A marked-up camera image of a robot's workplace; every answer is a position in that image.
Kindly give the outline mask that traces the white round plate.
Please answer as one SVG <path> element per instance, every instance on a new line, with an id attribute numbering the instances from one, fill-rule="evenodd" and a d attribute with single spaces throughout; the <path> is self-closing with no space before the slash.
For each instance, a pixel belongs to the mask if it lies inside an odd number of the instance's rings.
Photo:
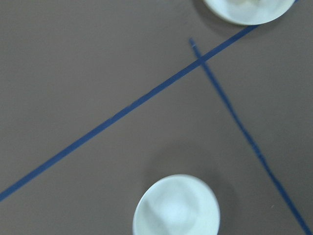
<path id="1" fill-rule="evenodd" d="M 285 14 L 293 0 L 205 0 L 204 4 L 219 18 L 238 25 L 269 23 Z"/>

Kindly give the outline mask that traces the white bowl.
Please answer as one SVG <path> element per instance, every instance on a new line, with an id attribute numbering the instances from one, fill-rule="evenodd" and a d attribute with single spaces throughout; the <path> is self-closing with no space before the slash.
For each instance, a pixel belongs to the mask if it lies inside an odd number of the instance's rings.
<path id="1" fill-rule="evenodd" d="M 134 211 L 134 235 L 216 235 L 221 213 L 213 190 L 195 176 L 176 174 L 155 182 Z"/>

